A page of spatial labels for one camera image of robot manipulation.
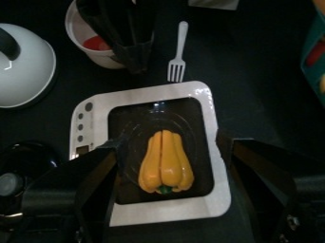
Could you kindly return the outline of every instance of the black table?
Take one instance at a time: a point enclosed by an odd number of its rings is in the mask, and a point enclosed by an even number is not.
[[[68,160],[69,123],[74,106],[89,96],[167,84],[177,23],[188,22],[184,81],[200,81],[212,91],[218,126],[325,159],[325,112],[299,69],[300,48],[314,17],[311,1],[239,0],[238,10],[184,8],[164,0],[156,22],[148,70],[97,66],[74,47],[64,30],[70,1],[1,0],[0,23],[29,29],[52,46],[58,60],[56,84],[33,106],[0,110],[0,148],[21,140],[50,145]],[[238,189],[219,218],[111,229],[112,242],[251,242],[252,235]]]

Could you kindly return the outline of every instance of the fork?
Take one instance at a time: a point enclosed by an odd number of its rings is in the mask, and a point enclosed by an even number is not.
[[[185,71],[185,62],[181,59],[183,49],[187,38],[187,22],[181,21],[177,26],[177,49],[176,56],[168,62],[167,67],[167,80],[169,82],[180,82],[183,80],[184,71]]]

